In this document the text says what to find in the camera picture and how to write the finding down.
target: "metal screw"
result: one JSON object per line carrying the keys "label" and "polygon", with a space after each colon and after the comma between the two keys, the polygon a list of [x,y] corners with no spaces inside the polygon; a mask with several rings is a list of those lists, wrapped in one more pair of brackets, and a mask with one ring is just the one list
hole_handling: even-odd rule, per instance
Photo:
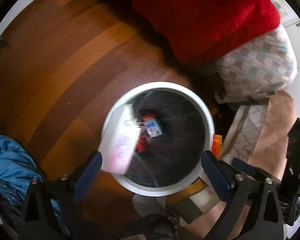
{"label": "metal screw", "polygon": [[266,178],[266,183],[268,183],[268,184],[272,184],[272,179],[270,179],[270,178]]}
{"label": "metal screw", "polygon": [[31,180],[31,184],[37,184],[38,181],[39,181],[39,180],[38,180],[37,178],[34,178],[34,179]]}
{"label": "metal screw", "polygon": [[239,181],[243,180],[243,176],[241,174],[237,174],[234,177],[236,180],[239,180]]}
{"label": "metal screw", "polygon": [[61,180],[67,180],[69,178],[69,175],[68,174],[63,174],[61,175],[60,179]]}

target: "clamp jaw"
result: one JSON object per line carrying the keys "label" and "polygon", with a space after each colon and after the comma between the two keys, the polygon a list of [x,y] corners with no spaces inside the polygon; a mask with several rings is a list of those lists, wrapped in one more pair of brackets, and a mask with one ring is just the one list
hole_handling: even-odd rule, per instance
{"label": "clamp jaw", "polygon": [[227,204],[204,240],[228,239],[245,205],[250,210],[237,240],[282,239],[283,223],[292,226],[300,215],[300,118],[288,136],[282,181],[239,159],[229,165],[210,151],[202,153],[202,168],[219,199]]}
{"label": "clamp jaw", "polygon": [[[91,229],[81,217],[75,203],[85,199],[102,165],[102,156],[93,151],[72,174],[55,181],[33,179],[28,187],[21,210],[20,240],[94,239]],[[62,233],[51,205],[57,200],[69,237]]]}

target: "patterned fabric bag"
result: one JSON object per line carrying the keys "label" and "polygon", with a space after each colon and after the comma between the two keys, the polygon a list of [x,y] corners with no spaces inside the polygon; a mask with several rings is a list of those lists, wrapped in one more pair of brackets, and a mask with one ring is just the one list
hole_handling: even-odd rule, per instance
{"label": "patterned fabric bag", "polygon": [[280,26],[234,49],[216,62],[229,97],[282,90],[297,74],[297,61]]}

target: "wooden floor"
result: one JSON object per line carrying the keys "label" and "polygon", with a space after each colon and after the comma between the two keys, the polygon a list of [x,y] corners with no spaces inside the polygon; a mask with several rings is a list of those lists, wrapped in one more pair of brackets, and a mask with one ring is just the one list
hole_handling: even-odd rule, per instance
{"label": "wooden floor", "polygon": [[[130,0],[36,0],[2,37],[0,134],[18,140],[49,179],[98,148],[111,106],[138,85],[181,84],[218,112],[204,78],[177,63]],[[108,238],[139,217],[131,196],[100,172],[81,212]]]}

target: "red fabric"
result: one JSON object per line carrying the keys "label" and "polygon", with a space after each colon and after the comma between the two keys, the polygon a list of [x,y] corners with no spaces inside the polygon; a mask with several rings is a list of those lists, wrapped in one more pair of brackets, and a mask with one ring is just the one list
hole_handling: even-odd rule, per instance
{"label": "red fabric", "polygon": [[202,64],[274,30],[270,0],[132,0],[133,8],[168,38],[180,62]]}

